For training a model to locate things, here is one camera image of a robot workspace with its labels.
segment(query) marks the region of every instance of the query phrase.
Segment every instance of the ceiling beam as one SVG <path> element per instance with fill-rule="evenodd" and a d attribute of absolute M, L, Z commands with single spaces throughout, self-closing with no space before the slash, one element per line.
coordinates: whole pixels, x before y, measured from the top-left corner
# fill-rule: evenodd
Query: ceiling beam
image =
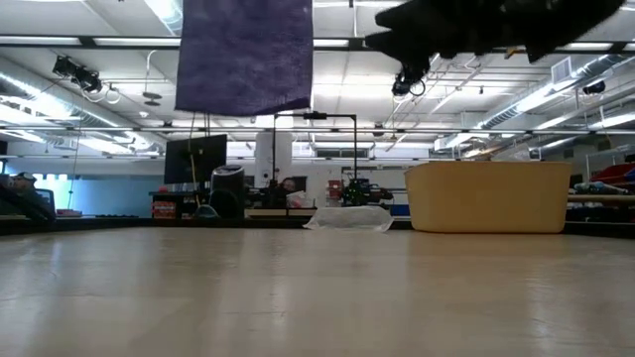
<path fill-rule="evenodd" d="M 123 37 L 123 36 L 47 36 L 47 35 L 0 35 L 0 48 L 40 49 L 86 49 L 86 50 L 178 50 L 179 37 Z M 314 38 L 315 51 L 328 52 L 375 52 L 367 48 L 363 38 Z M 524 54 L 523 47 L 517 54 Z M 506 54 L 507 49 L 496 48 L 491 54 Z M 576 42 L 559 47 L 555 55 L 635 55 L 635 42 Z"/>
<path fill-rule="evenodd" d="M 48 126 L 16 126 L 16 125 L 0 125 L 0 130 L 46 130 L 50 132 L 62 131 L 62 132 L 150 132 L 150 133 L 189 133 L 189 132 L 211 132 L 211 133 L 261 133 L 272 132 L 272 128 L 248 128 L 248 127 L 232 127 L 232 128 L 206 128 L 206 127 L 112 127 L 112 128 L 80 128 L 80 127 L 48 127 Z M 325 127 L 296 127 L 296 128 L 276 128 L 276 132 L 285 133 L 342 133 L 349 134 L 354 133 L 353 128 L 325 128 Z M 372 128 L 359 128 L 358 134 L 488 134 L 488 135 L 502 135 L 502 134 L 527 134 L 527 135 L 635 135 L 635 130 L 563 130 L 563 129 L 470 129 L 470 128 L 411 128 L 411 129 L 372 129 Z"/>

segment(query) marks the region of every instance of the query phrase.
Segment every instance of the white plastic bag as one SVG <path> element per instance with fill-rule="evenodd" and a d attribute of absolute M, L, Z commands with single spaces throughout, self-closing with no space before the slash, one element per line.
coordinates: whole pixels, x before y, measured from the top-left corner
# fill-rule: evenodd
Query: white plastic bag
<path fill-rule="evenodd" d="M 376 206 L 321 207 L 305 228 L 385 232 L 393 221 L 387 210 Z"/>

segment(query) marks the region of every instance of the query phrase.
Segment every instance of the plastic bag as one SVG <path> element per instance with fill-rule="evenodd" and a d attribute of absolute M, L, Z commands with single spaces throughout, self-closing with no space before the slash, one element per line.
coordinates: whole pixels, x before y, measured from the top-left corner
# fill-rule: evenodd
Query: plastic bag
<path fill-rule="evenodd" d="M 376 206 L 321 207 L 305 228 L 385 232 L 393 221 L 387 210 Z"/>
<path fill-rule="evenodd" d="M 312 202 L 307 199 L 307 193 L 298 191 L 287 194 L 287 207 L 289 208 L 311 208 Z"/>

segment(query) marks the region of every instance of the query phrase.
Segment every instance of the pole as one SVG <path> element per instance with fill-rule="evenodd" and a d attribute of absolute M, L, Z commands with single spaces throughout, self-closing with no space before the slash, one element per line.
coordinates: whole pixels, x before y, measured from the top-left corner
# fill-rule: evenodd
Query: pole
<path fill-rule="evenodd" d="M 586 156 L 586 181 L 591 182 L 591 166 L 588 161 L 588 155 Z"/>
<path fill-rule="evenodd" d="M 271 186 L 271 183 L 274 182 L 275 184 L 278 184 L 277 178 L 276 178 L 276 121 L 278 120 L 278 116 L 274 115 L 274 128 L 273 128 L 273 135 L 274 137 L 272 138 L 272 146 L 271 146 L 271 154 L 273 156 L 272 159 L 272 170 L 271 170 L 271 180 L 269 181 L 269 186 Z"/>
<path fill-rule="evenodd" d="M 350 118 L 353 120 L 353 150 L 355 151 L 353 154 L 353 177 L 357 181 L 357 115 L 353 114 Z"/>

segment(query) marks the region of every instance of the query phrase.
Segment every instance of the fluorescent light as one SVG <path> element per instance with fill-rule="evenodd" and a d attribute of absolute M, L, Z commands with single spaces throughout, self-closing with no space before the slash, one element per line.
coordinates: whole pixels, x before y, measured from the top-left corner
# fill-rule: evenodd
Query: fluorescent light
<path fill-rule="evenodd" d="M 348 47 L 348 40 L 315 39 L 315 47 Z"/>
<path fill-rule="evenodd" d="M 81 42 L 71 37 L 0 36 L 0 45 L 81 46 Z"/>
<path fill-rule="evenodd" d="M 56 120 L 56 121 L 78 121 L 81 120 L 80 117 L 75 117 L 75 116 L 71 116 L 71 117 L 38 117 L 44 120 Z"/>
<path fill-rule="evenodd" d="M 609 43 L 572 43 L 565 46 L 567 50 L 608 50 L 612 44 Z"/>
<path fill-rule="evenodd" d="M 534 130 L 548 129 L 548 128 L 551 128 L 551 127 L 556 126 L 558 124 L 564 123 L 566 121 L 567 121 L 567 118 L 563 118 L 563 117 L 552 119 L 552 120 L 546 121 L 543 124 L 537 126 L 536 128 L 534 128 Z"/>
<path fill-rule="evenodd" d="M 146 4 L 162 20 L 177 21 L 183 18 L 183 13 L 173 0 L 146 0 Z"/>
<path fill-rule="evenodd" d="M 553 142 L 553 143 L 551 143 L 551 144 L 547 144 L 547 145 L 545 145 L 545 146 L 543 147 L 543 149 L 550 149 L 550 148 L 554 148 L 554 147 L 556 147 L 556 146 L 560 146 L 560 145 L 562 145 L 562 144 L 564 144 L 565 142 L 570 141 L 570 140 L 571 140 L 571 138 L 561 139 L 561 140 L 555 141 L 555 142 Z"/>
<path fill-rule="evenodd" d="M 156 47 L 176 47 L 181 45 L 180 38 L 155 39 L 155 38 L 95 38 L 98 46 L 156 46 Z"/>
<path fill-rule="evenodd" d="M 617 125 L 621 125 L 633 120 L 635 120 L 635 113 L 617 115 L 611 118 L 606 118 L 600 122 L 597 122 L 589 126 L 588 128 L 593 130 L 599 130 L 599 129 L 610 128 Z"/>
<path fill-rule="evenodd" d="M 65 117 L 65 116 L 69 116 L 71 113 L 70 106 L 66 105 L 64 102 L 58 100 L 52 95 L 43 93 L 41 88 L 36 88 L 33 85 L 17 80 L 9 75 L 5 75 L 2 72 L 0 72 L 0 79 L 5 80 L 17 86 L 18 88 L 22 89 L 23 91 L 27 92 L 29 95 L 33 97 L 31 100 L 25 100 L 23 98 L 18 98 L 13 96 L 7 97 L 8 98 L 7 100 L 9 101 L 22 103 L 23 105 L 26 105 L 28 107 L 36 109 L 37 111 L 41 113 L 51 115 L 51 116 Z"/>
<path fill-rule="evenodd" d="M 403 4 L 404 1 L 355 1 L 356 7 L 368 7 L 368 8 L 391 8 Z M 333 8 L 333 7 L 349 7 L 348 1 L 332 1 L 332 2 L 314 2 L 314 8 Z"/>
<path fill-rule="evenodd" d="M 14 138 L 20 138 L 22 140 L 31 141 L 35 143 L 45 143 L 45 141 L 37 135 L 31 134 L 24 130 L 0 130 L 0 133 L 8 136 L 12 136 Z"/>
<path fill-rule="evenodd" d="M 132 154 L 130 149 L 101 139 L 81 139 L 79 143 L 90 149 L 108 154 Z"/>

